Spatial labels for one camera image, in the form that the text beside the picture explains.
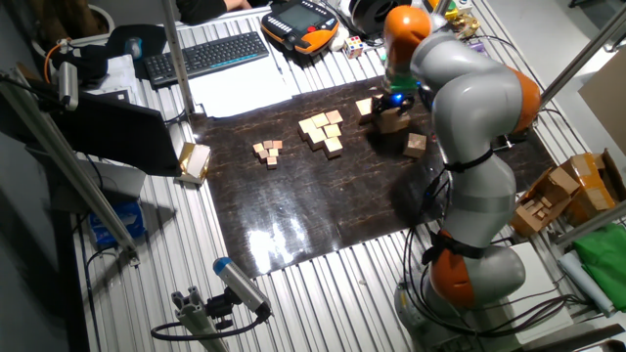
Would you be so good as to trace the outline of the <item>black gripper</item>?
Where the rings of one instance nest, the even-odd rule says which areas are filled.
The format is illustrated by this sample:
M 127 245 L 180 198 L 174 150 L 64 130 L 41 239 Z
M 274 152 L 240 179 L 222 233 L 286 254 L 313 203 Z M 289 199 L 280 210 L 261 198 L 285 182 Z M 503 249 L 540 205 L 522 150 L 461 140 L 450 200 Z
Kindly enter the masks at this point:
M 380 97 L 373 98 L 373 114 L 380 115 L 384 110 L 400 109 L 411 113 L 416 104 L 416 99 L 411 98 L 409 93 L 384 93 Z

